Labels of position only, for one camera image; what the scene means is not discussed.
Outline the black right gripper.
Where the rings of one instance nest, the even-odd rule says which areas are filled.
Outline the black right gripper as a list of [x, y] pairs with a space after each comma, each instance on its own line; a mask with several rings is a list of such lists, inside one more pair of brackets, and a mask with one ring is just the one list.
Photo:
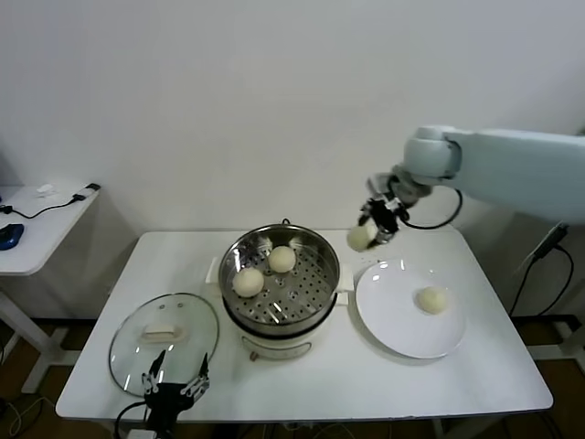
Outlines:
[[374, 249], [388, 244], [399, 231], [399, 221], [409, 218], [406, 207], [397, 198], [391, 201], [370, 198], [361, 209], [357, 225], [373, 223], [369, 226], [372, 231], [368, 233], [367, 248]]

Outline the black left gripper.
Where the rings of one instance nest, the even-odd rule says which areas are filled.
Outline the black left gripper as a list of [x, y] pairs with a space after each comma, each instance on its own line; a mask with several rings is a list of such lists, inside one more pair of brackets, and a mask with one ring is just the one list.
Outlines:
[[171, 433], [178, 415], [192, 408], [192, 398], [200, 398], [209, 388], [208, 355], [205, 354], [198, 374], [189, 383], [161, 383], [157, 376], [165, 360], [165, 351], [152, 362], [147, 373], [142, 374], [146, 406], [150, 410], [146, 425], [157, 433]]

